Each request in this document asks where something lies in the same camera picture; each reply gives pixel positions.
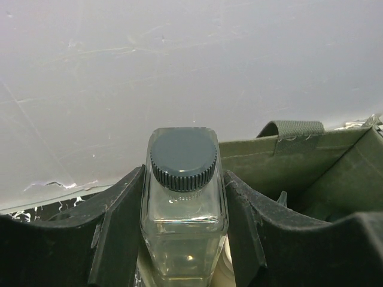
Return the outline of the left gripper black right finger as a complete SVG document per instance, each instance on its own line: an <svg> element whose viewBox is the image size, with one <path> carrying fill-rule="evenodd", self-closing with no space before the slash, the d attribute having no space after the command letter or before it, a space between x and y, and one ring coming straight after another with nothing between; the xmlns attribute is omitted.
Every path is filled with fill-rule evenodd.
<svg viewBox="0 0 383 287"><path fill-rule="evenodd" d="M302 215L224 173L237 286L381 286L382 213Z"/></svg>

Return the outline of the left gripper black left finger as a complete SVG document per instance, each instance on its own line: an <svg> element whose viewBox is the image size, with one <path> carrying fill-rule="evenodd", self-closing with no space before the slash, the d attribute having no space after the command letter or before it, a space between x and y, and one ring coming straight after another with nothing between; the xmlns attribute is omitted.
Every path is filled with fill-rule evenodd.
<svg viewBox="0 0 383 287"><path fill-rule="evenodd" d="M47 221L1 216L1 285L133 286L144 171Z"/></svg>

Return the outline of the olive green canvas bag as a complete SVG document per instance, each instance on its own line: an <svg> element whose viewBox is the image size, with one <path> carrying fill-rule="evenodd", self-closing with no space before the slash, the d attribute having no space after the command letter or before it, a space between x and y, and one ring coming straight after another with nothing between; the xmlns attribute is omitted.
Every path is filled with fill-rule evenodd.
<svg viewBox="0 0 383 287"><path fill-rule="evenodd" d="M382 115L327 130L275 120L250 140L220 143L222 165L254 190L304 215L335 221L382 210Z"/></svg>

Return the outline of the clear square bottle grey cap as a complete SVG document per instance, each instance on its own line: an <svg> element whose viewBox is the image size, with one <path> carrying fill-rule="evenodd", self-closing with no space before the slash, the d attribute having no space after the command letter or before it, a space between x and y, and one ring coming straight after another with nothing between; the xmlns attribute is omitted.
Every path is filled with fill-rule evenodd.
<svg viewBox="0 0 383 287"><path fill-rule="evenodd" d="M162 127L153 132L140 226L157 286L210 285L229 226L215 131Z"/></svg>

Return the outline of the yellow green lotion bottle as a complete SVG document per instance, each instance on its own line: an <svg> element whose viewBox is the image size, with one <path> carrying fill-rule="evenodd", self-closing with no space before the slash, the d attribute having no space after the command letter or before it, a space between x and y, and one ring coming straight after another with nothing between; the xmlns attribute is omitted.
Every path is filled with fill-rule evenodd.
<svg viewBox="0 0 383 287"><path fill-rule="evenodd" d="M224 245L214 271L211 286L236 287L228 237L225 238Z"/></svg>

